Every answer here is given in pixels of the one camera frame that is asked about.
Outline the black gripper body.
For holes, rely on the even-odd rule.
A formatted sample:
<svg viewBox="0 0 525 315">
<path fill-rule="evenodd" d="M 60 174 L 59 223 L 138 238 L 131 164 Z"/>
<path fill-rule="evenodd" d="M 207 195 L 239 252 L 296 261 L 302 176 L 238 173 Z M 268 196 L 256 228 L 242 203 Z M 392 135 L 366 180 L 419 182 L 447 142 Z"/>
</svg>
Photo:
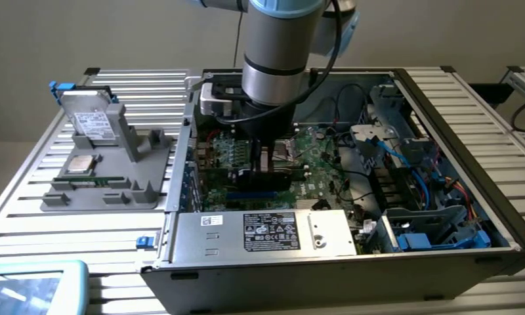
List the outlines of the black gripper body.
<svg viewBox="0 0 525 315">
<path fill-rule="evenodd" d="M 278 106 L 268 106 L 251 101 L 239 101 L 238 104 L 239 119 L 251 118 L 278 108 Z M 266 115 L 263 118 L 239 124 L 250 140 L 258 146 L 272 146 L 276 140 L 286 135 L 292 125 L 295 110 L 296 107 L 290 106 L 276 114 Z"/>
</svg>

